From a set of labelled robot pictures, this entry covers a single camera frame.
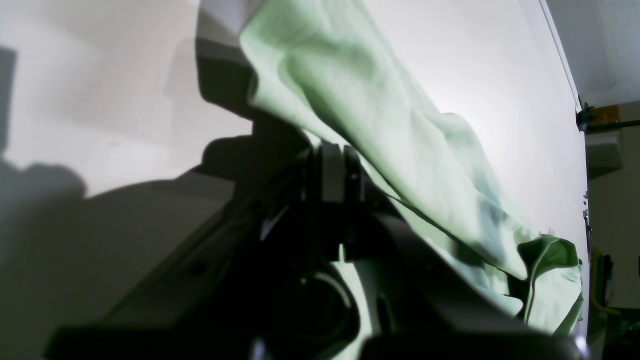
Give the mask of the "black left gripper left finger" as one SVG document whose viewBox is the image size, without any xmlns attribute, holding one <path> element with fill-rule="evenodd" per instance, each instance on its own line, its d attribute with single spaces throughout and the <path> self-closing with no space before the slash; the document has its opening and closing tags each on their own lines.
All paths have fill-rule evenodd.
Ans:
<svg viewBox="0 0 640 360">
<path fill-rule="evenodd" d="M 345 156 L 302 152 L 128 305 L 58 330 L 47 360 L 330 360 L 346 346 Z"/>
</svg>

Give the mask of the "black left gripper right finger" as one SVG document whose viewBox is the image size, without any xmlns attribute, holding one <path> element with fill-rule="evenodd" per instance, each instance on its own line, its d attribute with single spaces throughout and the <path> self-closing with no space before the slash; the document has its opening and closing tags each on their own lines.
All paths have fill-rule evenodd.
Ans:
<svg viewBox="0 0 640 360">
<path fill-rule="evenodd" d="M 349 259 L 368 265 L 366 297 L 378 332 L 361 360 L 583 360 L 572 335 L 544 334 L 509 316 L 462 278 L 391 210 L 351 146 L 345 203 L 359 225 Z"/>
</svg>

